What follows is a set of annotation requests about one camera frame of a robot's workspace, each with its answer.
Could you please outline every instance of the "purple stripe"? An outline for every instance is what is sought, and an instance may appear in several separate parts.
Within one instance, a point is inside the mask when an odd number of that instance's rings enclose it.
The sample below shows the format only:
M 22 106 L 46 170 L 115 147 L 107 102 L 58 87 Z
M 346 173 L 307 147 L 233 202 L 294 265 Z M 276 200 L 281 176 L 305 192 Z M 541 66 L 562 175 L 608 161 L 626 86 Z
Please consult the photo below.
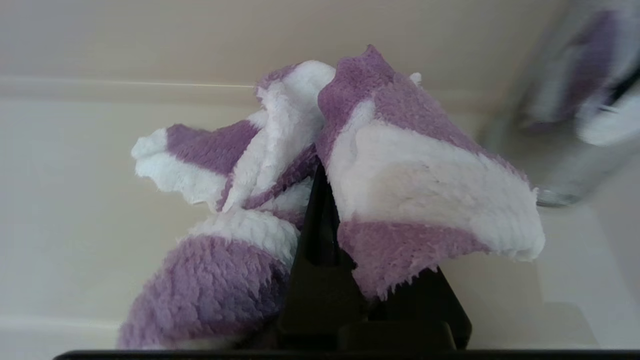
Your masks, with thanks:
M 325 166 L 328 164 L 333 142 L 347 124 L 356 105 L 371 97 L 375 89 L 391 82 L 395 73 L 373 45 L 369 45 L 360 56 L 338 61 L 335 77 L 318 95 L 318 107 L 326 123 L 316 141 L 316 147 L 318 157 Z
M 248 334 L 279 312 L 288 277 L 281 262 L 246 242 L 187 238 L 134 301 L 118 348 Z
M 289 164 L 289 167 L 280 175 L 275 185 L 269 190 L 247 199 L 244 208 L 255 209 L 270 199 L 274 199 L 291 185 L 299 183 L 309 176 L 313 176 L 317 166 L 316 147 L 315 145 L 311 145 L 298 154 L 291 164 Z
M 352 220 L 340 223 L 338 241 L 358 265 L 353 278 L 368 299 L 385 300 L 389 290 L 445 259 L 489 252 L 468 231 L 426 224 Z
M 215 131 L 177 124 L 166 130 L 167 151 L 186 163 L 227 175 L 258 131 L 249 120 Z
M 318 156 L 328 165 L 333 143 L 357 104 L 373 98 L 376 118 L 418 134 L 448 142 L 473 154 L 484 154 L 526 181 L 524 173 L 484 150 L 449 121 L 438 102 L 408 77 L 395 72 L 375 47 L 338 62 L 336 75 L 318 96 L 326 125 L 316 142 Z

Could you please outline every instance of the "purple and white striped sock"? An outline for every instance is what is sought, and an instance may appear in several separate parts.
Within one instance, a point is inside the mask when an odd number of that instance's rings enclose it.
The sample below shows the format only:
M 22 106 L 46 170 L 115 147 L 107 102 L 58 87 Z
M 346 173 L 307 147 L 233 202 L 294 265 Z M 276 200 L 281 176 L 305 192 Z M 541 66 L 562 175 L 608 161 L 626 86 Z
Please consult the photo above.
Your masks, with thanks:
M 484 251 L 531 260 L 545 242 L 526 177 L 449 122 L 419 78 L 369 46 L 338 62 L 318 98 L 326 125 L 316 148 L 338 241 L 369 298 L 447 258 Z

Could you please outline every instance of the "fleece fabric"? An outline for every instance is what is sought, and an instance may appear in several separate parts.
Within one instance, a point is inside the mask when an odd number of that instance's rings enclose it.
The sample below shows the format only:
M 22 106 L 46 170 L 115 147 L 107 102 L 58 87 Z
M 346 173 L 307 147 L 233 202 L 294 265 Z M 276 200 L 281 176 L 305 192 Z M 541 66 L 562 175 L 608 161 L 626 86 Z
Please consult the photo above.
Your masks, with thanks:
M 179 241 L 134 301 L 119 348 L 230 348 L 284 299 L 335 70 L 306 61 L 259 81 L 262 109 L 206 131 L 177 124 L 140 138 L 136 173 L 213 214 Z
M 545 239 L 526 177 L 449 122 L 370 46 L 337 68 L 306 61 L 256 86 L 262 108 L 215 131 L 140 138 L 136 173 L 206 202 L 134 301 L 120 348 L 231 348 L 280 310 L 319 161 L 338 241 L 369 299 L 474 251 L 531 260 Z

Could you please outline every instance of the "cream wall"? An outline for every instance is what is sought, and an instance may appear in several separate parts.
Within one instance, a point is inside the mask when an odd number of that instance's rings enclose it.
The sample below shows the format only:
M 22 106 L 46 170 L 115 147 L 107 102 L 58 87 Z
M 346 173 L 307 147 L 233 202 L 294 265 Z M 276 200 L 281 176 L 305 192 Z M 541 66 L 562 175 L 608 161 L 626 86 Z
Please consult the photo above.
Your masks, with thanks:
M 495 104 L 565 0 L 2 0 L 0 76 L 250 85 L 374 44 L 397 70 Z

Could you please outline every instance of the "white stripe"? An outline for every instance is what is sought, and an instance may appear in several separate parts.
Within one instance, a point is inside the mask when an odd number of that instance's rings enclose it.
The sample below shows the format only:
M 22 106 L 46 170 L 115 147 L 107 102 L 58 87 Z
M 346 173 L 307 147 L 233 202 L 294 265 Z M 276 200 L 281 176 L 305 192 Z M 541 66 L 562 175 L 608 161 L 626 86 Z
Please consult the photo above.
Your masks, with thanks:
M 357 128 L 370 116 L 370 107 L 361 104 L 349 126 Z M 341 220 L 357 215 L 464 229 L 516 259 L 533 259 L 542 250 L 536 192 L 502 165 L 380 121 L 347 129 L 329 166 L 334 193 L 343 197 L 336 198 Z M 351 141 L 341 138 L 353 133 Z
M 300 152 L 316 140 L 324 126 L 318 93 L 334 75 L 333 67 L 306 61 L 268 89 L 258 89 L 269 114 L 265 126 L 269 140 L 253 195 L 269 190 Z
M 233 209 L 212 216 L 189 230 L 192 235 L 215 235 L 245 241 L 291 267 L 300 232 L 288 221 L 256 210 Z
M 136 174 L 149 177 L 163 192 L 180 192 L 190 204 L 206 202 L 215 207 L 227 177 L 178 160 L 166 151 L 166 130 L 138 139 L 131 150 Z
M 345 213 L 347 209 L 344 201 L 347 199 L 338 179 L 344 175 L 356 160 L 356 133 L 363 126 L 371 122 L 376 111 L 373 100 L 362 101 L 351 112 L 347 124 L 340 130 L 338 137 L 333 142 L 333 149 L 329 157 L 329 165 L 326 173 L 332 184 L 333 198 L 341 219 L 351 218 L 351 214 Z

